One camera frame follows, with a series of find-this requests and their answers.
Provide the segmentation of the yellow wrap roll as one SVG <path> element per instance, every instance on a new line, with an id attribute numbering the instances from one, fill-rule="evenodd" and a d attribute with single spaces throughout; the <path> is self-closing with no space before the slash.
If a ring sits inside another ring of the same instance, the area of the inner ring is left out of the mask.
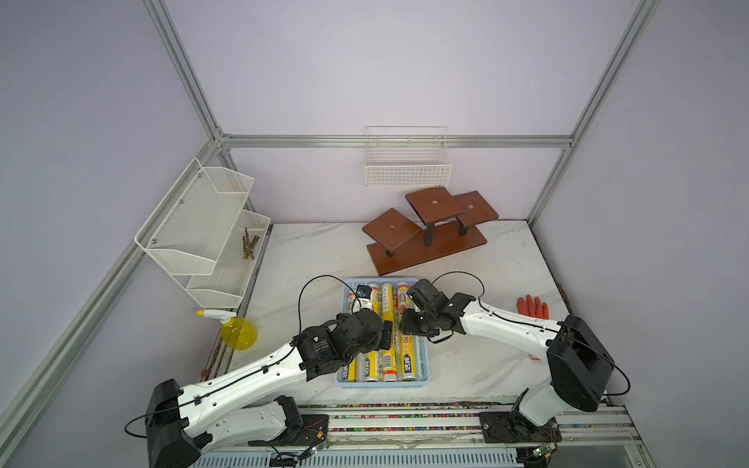
<path id="1" fill-rule="evenodd" d="M 415 381 L 417 373 L 415 372 L 414 338 L 411 335 L 406 335 L 401 330 L 401 327 L 404 325 L 405 312 L 411 306 L 408 290 L 409 285 L 406 282 L 400 282 L 397 285 L 398 325 L 400 328 L 400 369 L 403 381 Z"/>
<path id="2" fill-rule="evenodd" d="M 382 380 L 384 382 L 396 382 L 398 370 L 396 362 L 395 333 L 395 301 L 394 288 L 392 284 L 382 284 L 382 319 L 390 323 L 390 332 L 387 335 L 388 347 L 382 350 Z"/>
<path id="3" fill-rule="evenodd" d="M 378 316 L 380 313 L 380 288 L 377 284 L 369 284 L 371 288 L 371 307 Z M 378 351 L 369 352 L 364 359 L 365 368 L 365 381 L 366 382 L 379 382 L 380 381 L 380 353 Z"/>
<path id="4" fill-rule="evenodd" d="M 347 298 L 347 312 L 352 314 L 356 309 L 358 298 L 356 294 L 349 294 Z M 341 380 L 343 382 L 356 382 L 358 371 L 358 356 L 354 356 L 349 364 L 341 371 Z"/>

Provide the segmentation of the light blue plastic basket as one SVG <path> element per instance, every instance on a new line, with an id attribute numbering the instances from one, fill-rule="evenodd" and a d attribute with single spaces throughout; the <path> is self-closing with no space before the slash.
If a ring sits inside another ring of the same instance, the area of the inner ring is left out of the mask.
<path id="1" fill-rule="evenodd" d="M 392 323 L 390 347 L 358 356 L 335 375 L 342 388 L 417 388 L 431 380 L 424 337 L 402 335 L 398 329 L 402 312 L 410 307 L 407 295 L 415 278 L 351 278 L 343 287 L 343 311 L 351 312 L 360 302 Z"/>

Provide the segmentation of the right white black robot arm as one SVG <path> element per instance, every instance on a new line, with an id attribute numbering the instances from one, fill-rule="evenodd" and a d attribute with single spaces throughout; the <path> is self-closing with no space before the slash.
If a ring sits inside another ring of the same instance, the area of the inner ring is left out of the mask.
<path id="1" fill-rule="evenodd" d="M 540 359 L 548 378 L 525 390 L 510 418 L 534 432 L 570 409 L 594 413 L 606 397 L 614 358 L 587 323 L 573 315 L 562 321 L 533 318 L 483 304 L 457 292 L 450 298 L 428 280 L 408 290 L 413 306 L 401 315 L 404 335 L 438 337 L 442 332 L 492 339 Z"/>

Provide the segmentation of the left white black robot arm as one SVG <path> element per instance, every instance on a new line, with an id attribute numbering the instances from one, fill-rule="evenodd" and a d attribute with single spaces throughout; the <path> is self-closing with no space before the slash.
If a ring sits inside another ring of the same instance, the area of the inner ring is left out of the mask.
<path id="1" fill-rule="evenodd" d="M 388 349 L 393 322 L 364 308 L 308 327 L 270 355 L 220 378 L 157 384 L 144 422 L 150 467 L 188 467 L 218 442 L 217 425 L 232 413 L 288 386 L 334 374 L 360 354 Z"/>

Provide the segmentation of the brown wooden tiered stand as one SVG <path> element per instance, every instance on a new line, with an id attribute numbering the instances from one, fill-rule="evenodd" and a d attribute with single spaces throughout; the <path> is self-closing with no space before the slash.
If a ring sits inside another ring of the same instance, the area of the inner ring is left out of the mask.
<path id="1" fill-rule="evenodd" d="M 363 226 L 373 243 L 367 246 L 380 276 L 481 247 L 487 239 L 478 226 L 499 213 L 478 191 L 452 195 L 445 187 L 406 195 L 419 220 L 391 208 Z"/>

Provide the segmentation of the yellow spray bottle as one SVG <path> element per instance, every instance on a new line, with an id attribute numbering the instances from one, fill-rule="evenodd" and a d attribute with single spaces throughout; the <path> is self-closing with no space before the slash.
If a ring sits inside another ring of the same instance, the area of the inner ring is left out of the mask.
<path id="1" fill-rule="evenodd" d="M 235 312 L 219 309 L 203 309 L 196 312 L 198 317 L 213 319 L 220 322 L 220 336 L 225 345 L 231 349 L 244 351 L 251 348 L 257 341 L 255 327 Z"/>

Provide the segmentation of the red rubber glove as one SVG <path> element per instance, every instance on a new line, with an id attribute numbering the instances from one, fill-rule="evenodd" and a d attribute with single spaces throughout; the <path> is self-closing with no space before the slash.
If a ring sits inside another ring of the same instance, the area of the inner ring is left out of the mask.
<path id="1" fill-rule="evenodd" d="M 517 300 L 517 310 L 520 315 L 549 320 L 550 312 L 546 302 L 543 302 L 537 296 L 521 296 Z"/>

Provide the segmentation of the brown sticks in shelf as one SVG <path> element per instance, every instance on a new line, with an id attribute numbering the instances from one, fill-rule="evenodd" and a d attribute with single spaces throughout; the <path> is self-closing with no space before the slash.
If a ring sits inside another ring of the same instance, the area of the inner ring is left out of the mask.
<path id="1" fill-rule="evenodd" d="M 255 247 L 257 247 L 257 243 L 259 243 L 259 235 L 251 234 L 249 229 L 245 228 L 242 236 L 243 259 L 255 258 Z"/>

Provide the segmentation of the white mesh two-tier shelf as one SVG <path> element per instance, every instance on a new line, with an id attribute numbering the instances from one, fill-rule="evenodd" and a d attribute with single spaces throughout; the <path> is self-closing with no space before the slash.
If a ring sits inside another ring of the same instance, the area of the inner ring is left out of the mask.
<path id="1" fill-rule="evenodd" d="M 250 209 L 254 179 L 193 159 L 135 235 L 136 245 L 201 308 L 235 309 L 247 294 L 271 218 Z M 242 236 L 259 235 L 254 259 Z"/>

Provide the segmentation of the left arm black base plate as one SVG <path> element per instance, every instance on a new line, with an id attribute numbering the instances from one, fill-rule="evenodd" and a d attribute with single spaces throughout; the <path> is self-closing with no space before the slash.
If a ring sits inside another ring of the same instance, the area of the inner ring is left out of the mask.
<path id="1" fill-rule="evenodd" d="M 323 413 L 302 415 L 302 422 L 285 429 L 278 437 L 270 442 L 249 441 L 248 447 L 307 447 L 313 443 L 320 443 L 327 438 L 330 417 Z"/>

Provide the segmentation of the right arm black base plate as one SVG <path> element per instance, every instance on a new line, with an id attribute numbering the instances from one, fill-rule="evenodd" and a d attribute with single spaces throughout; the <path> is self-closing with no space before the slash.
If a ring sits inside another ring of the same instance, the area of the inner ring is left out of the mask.
<path id="1" fill-rule="evenodd" d="M 536 426 L 516 411 L 483 411 L 479 423 L 487 444 L 559 443 L 561 433 L 556 420 Z"/>

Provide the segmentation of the aluminium rail base frame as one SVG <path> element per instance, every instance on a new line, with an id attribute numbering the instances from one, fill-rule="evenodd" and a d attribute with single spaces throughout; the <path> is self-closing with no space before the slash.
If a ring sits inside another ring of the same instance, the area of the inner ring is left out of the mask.
<path id="1" fill-rule="evenodd" d="M 655 461 L 623 407 L 558 415 L 559 443 L 487 444 L 487 403 L 297 406 L 291 397 L 240 409 L 188 467 L 652 467 Z M 248 447 L 278 437 L 302 415 L 329 415 L 327 438 L 307 447 Z"/>

